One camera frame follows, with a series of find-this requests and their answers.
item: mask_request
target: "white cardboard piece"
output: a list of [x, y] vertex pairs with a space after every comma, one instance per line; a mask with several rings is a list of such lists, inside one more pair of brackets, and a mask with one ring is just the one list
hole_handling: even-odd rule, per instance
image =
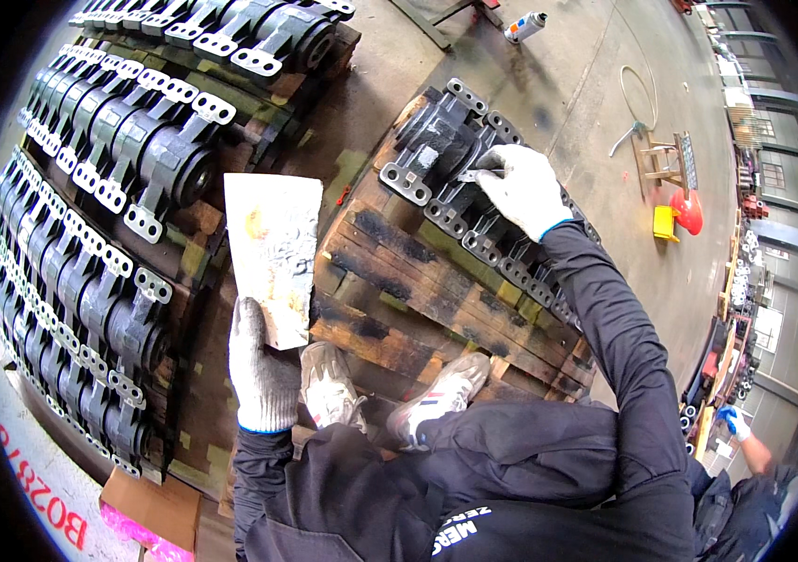
[[305, 345], [324, 186], [294, 175], [224, 175], [237, 294], [261, 305], [271, 347]]

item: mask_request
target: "foot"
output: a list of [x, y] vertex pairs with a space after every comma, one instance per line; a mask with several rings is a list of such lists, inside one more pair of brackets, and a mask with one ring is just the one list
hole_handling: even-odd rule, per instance
[[366, 397], [359, 398], [348, 377], [342, 353], [332, 343], [316, 342], [305, 348], [302, 362], [302, 387], [299, 396], [315, 420], [318, 429], [331, 423], [345, 423], [368, 433], [361, 414]]
[[467, 409], [468, 400], [483, 388], [490, 372], [490, 360], [483, 354], [463, 355], [443, 367], [424, 394], [393, 410], [386, 419], [386, 429], [407, 449], [429, 451], [419, 443], [418, 425], [435, 420], [449, 412]]

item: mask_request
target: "white work glove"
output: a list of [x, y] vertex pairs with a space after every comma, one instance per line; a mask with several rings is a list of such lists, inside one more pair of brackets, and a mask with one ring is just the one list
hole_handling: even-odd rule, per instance
[[749, 424], [742, 419], [742, 410], [738, 407], [730, 405], [722, 407], [717, 411], [717, 418], [727, 422], [727, 428], [736, 436], [736, 441], [739, 443], [749, 439], [749, 435], [752, 435], [752, 430], [749, 429]]
[[[482, 155], [474, 180], [489, 196], [502, 215], [521, 227], [536, 243], [552, 227], [573, 219], [571, 209], [562, 203], [555, 170], [549, 160], [532, 148], [498, 145]], [[504, 169], [501, 178], [490, 170]]]
[[265, 317], [252, 298], [237, 298], [231, 324], [228, 361], [243, 429], [278, 433], [296, 423], [302, 375], [299, 366], [265, 350]]

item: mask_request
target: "black sleeve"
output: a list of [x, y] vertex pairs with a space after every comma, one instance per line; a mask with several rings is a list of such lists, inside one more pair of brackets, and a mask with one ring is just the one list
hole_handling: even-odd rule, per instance
[[293, 458], [293, 436], [254, 433], [242, 427], [234, 456], [234, 542], [236, 557], [246, 560], [243, 543], [249, 527], [265, 514], [262, 502], [284, 489], [284, 466]]
[[543, 236], [558, 280], [618, 399], [618, 500], [640, 484], [671, 475], [686, 495], [686, 451], [668, 354], [642, 305], [580, 220]]

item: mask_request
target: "wire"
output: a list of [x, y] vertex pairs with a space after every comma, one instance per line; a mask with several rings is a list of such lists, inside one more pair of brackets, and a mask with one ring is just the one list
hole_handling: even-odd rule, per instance
[[658, 124], [658, 88], [655, 85], [655, 74], [652, 73], [652, 65], [649, 64], [649, 58], [645, 55], [645, 51], [643, 51], [643, 46], [640, 44], [639, 39], [636, 38], [636, 33], [633, 31], [633, 28], [630, 27], [630, 23], [627, 21], [627, 18], [624, 17], [624, 14], [618, 9], [617, 3], [614, 5], [615, 12], [621, 16], [621, 20], [624, 21], [624, 25], [630, 31], [630, 34], [633, 35], [634, 41], [636, 41], [636, 46], [639, 48], [640, 54], [643, 55], [643, 61], [645, 62], [645, 67], [649, 69], [649, 78], [652, 80], [652, 94], [653, 96], [649, 95], [649, 88], [645, 86], [645, 81], [643, 81], [643, 77], [639, 75], [636, 70], [631, 67], [630, 65], [623, 65], [620, 69], [620, 73], [618, 76], [618, 80], [621, 84], [621, 93], [624, 95], [624, 102], [627, 104], [627, 108], [630, 110], [630, 115], [633, 116], [634, 120], [639, 121], [639, 118], [636, 116], [636, 112], [633, 110], [633, 106], [630, 105], [630, 98], [627, 96], [627, 88], [624, 87], [624, 71], [629, 70], [636, 76], [636, 80], [639, 81], [639, 84], [643, 87], [643, 92], [645, 92], [645, 98], [649, 101], [649, 107], [652, 109], [652, 124], [646, 124], [645, 129], [652, 131], [655, 129], [655, 125]]

